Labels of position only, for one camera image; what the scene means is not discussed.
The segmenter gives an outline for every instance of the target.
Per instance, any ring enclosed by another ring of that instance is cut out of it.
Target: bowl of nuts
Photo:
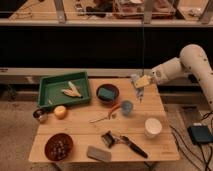
[[[65,133],[52,136],[45,145],[45,155],[51,161],[65,159],[73,148],[72,138]]]

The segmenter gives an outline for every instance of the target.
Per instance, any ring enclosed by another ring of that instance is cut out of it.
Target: bowl
[[[65,133],[52,136],[45,145],[45,155],[51,161],[65,159],[73,148],[72,138]]]
[[[113,84],[102,84],[96,90],[98,99],[104,104],[114,104],[119,96],[118,88]]]

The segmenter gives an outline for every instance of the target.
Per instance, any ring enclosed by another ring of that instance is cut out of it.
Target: white cup
[[[162,131],[162,124],[156,118],[149,118],[145,121],[145,135],[148,138],[156,137]]]

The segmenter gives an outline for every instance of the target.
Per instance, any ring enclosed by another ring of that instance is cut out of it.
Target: wooden table
[[[179,159],[179,153],[155,84],[145,87],[144,96],[140,102],[136,98],[130,80],[127,78],[89,79],[89,82],[92,92],[90,104],[70,107],[64,120],[57,120],[53,114],[50,114],[47,122],[39,125],[29,156],[30,162],[50,162],[44,154],[45,144],[51,136],[61,132],[69,134],[74,141],[71,155],[63,162],[95,162],[95,160],[86,156],[89,145],[110,151],[112,162],[171,161]],[[95,94],[97,87],[104,83],[116,85],[120,91],[118,100],[130,100],[134,104],[134,109],[130,117],[124,117],[121,110],[117,109],[115,119],[91,124],[89,120],[106,116],[109,110],[109,106],[103,105]],[[162,133],[154,139],[149,139],[144,134],[144,123],[149,117],[158,118],[163,125]],[[101,140],[101,135],[109,130],[128,136],[148,153],[149,157],[147,159],[141,157],[125,144],[116,144],[108,149]]]

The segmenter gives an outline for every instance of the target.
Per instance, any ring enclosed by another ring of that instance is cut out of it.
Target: orange object
[[[65,106],[57,106],[54,109],[54,114],[58,119],[64,119],[67,115],[67,109]]]

